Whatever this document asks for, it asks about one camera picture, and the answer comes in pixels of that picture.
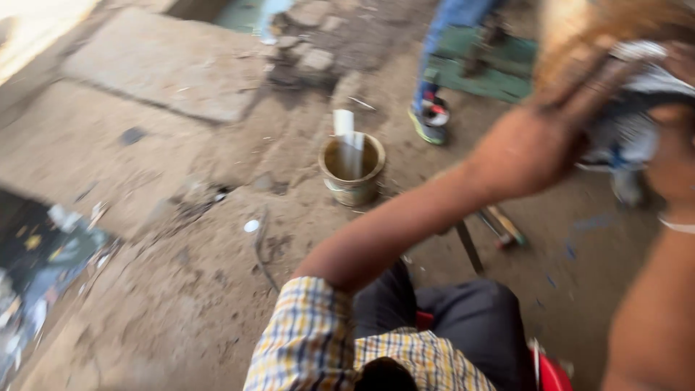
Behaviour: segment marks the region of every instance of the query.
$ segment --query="hammer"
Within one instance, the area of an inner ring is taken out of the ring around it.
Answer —
[[[482,222],[485,223],[485,225],[490,227],[490,230],[492,230],[492,232],[494,232],[495,235],[497,235],[497,240],[495,240],[495,247],[498,250],[504,250],[505,248],[515,243],[515,240],[511,235],[507,234],[506,232],[504,234],[500,234],[500,232],[497,231],[497,229],[494,225],[492,225],[492,223],[490,223],[490,220],[488,220],[487,217],[485,217],[485,214],[481,210],[477,211],[475,214],[477,214],[477,216],[480,217],[480,220],[482,220]]]

